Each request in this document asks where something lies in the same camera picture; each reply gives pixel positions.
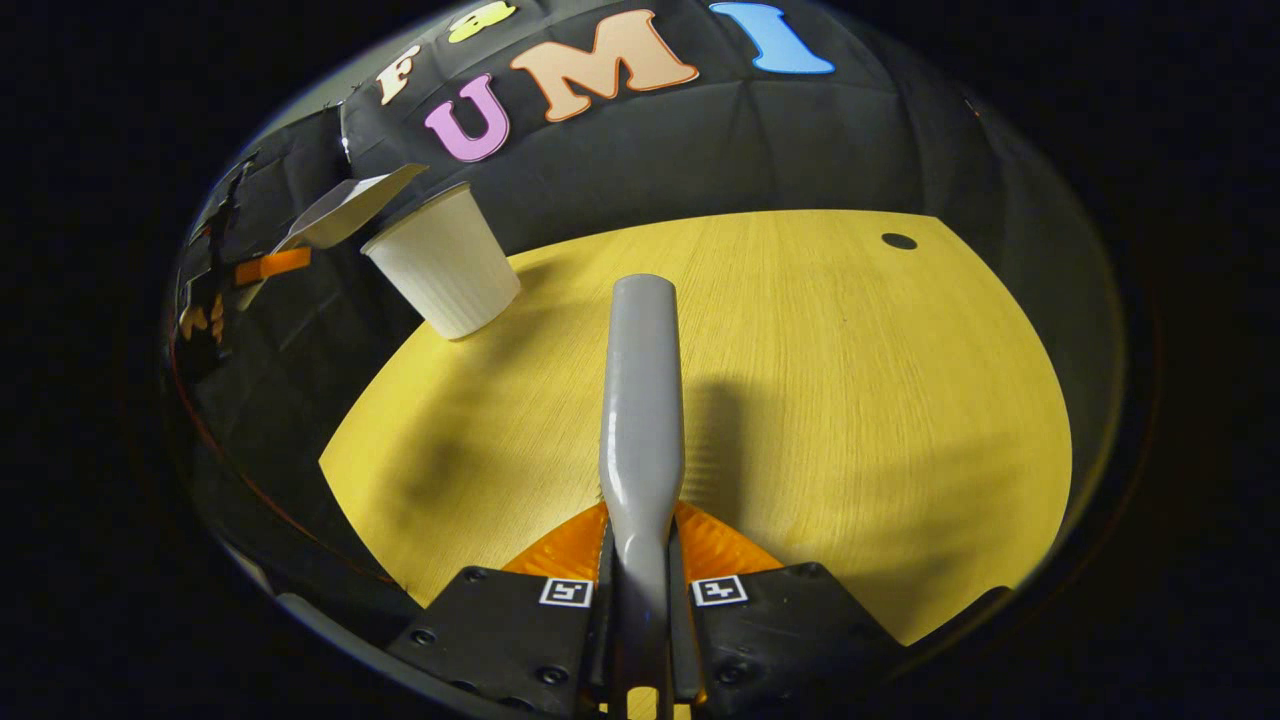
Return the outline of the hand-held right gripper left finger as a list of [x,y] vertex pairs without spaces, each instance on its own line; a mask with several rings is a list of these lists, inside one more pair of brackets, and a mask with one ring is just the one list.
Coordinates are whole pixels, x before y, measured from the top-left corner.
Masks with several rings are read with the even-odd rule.
[[613,633],[604,503],[573,515],[502,568],[468,565],[389,653],[492,705],[545,719],[602,719]]

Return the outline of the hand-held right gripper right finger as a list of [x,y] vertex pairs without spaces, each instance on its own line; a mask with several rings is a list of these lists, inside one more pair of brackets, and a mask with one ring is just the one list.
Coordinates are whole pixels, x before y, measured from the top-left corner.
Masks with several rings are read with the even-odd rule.
[[675,510],[695,719],[787,719],[842,706],[908,659],[820,562],[786,565],[709,512]]

